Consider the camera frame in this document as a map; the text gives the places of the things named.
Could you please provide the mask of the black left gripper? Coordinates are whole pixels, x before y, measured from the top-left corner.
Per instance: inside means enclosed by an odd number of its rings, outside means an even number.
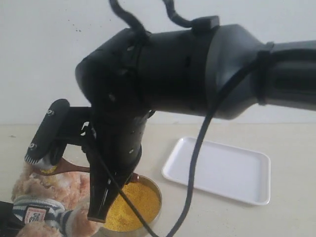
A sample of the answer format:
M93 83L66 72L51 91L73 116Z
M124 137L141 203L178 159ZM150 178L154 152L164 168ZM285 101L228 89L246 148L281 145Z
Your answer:
M13 204L0 202L0 231L19 232L25 224L13 214Z

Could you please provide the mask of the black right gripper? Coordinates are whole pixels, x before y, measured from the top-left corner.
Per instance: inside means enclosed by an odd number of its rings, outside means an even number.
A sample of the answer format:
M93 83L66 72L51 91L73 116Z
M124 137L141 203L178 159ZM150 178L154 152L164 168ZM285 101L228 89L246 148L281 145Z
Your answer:
M105 221L119 189L130 182L142 156L147 121L154 113L123 109L110 115L93 107L84 109L89 123L84 139L90 165L89 221Z

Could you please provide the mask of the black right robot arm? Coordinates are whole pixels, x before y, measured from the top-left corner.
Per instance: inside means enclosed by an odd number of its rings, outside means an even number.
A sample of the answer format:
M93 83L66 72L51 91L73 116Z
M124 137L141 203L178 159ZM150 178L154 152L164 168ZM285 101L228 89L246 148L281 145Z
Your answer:
M316 108L316 43L261 43L240 25L150 34L124 29L76 67L91 104L88 218L104 222L142 154L150 111L234 119L254 104Z

